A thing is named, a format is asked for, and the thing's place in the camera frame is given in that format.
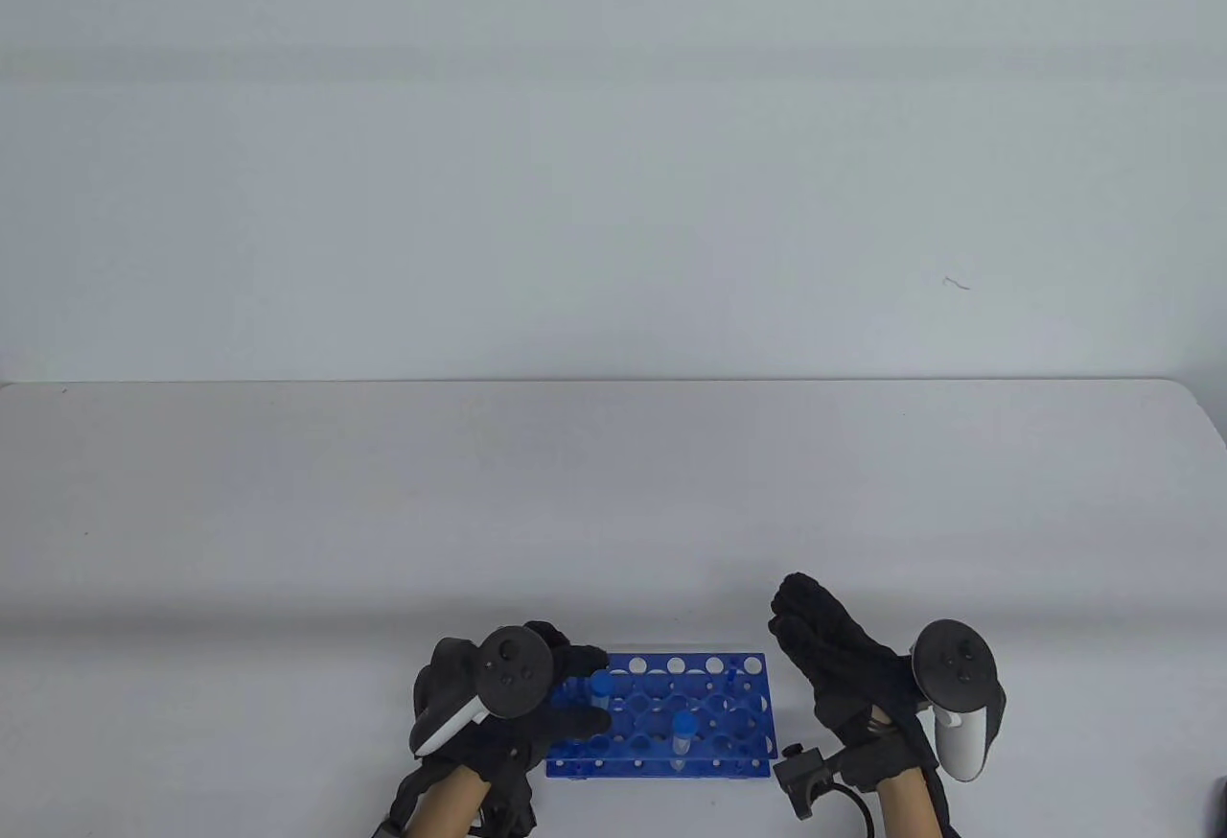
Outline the person's left hand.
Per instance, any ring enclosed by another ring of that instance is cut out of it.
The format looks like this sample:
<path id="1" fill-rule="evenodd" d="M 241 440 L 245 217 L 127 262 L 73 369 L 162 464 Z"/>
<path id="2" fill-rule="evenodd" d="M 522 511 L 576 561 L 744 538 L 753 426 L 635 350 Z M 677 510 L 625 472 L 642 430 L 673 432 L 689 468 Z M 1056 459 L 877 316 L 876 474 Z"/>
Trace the person's left hand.
<path id="1" fill-rule="evenodd" d="M 497 628 L 486 640 L 445 637 L 413 685 L 410 751 L 418 762 L 464 767 L 506 799 L 557 744 L 609 731 L 609 710 L 555 704 L 573 678 L 609 670 L 609 653 L 544 622 Z"/>

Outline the person's right hand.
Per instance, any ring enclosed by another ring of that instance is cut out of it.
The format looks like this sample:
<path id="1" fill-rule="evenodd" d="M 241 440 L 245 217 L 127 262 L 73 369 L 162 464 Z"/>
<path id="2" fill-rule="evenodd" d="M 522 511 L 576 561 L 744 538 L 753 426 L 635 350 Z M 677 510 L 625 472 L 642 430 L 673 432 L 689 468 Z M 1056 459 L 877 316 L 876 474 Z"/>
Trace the person's right hand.
<path id="1" fill-rule="evenodd" d="M 872 793 L 883 780 L 919 771 L 928 788 L 939 786 L 909 658 L 872 640 L 811 575 L 785 575 L 771 611 L 772 636 L 812 686 L 817 720 L 845 747 L 845 784 Z"/>

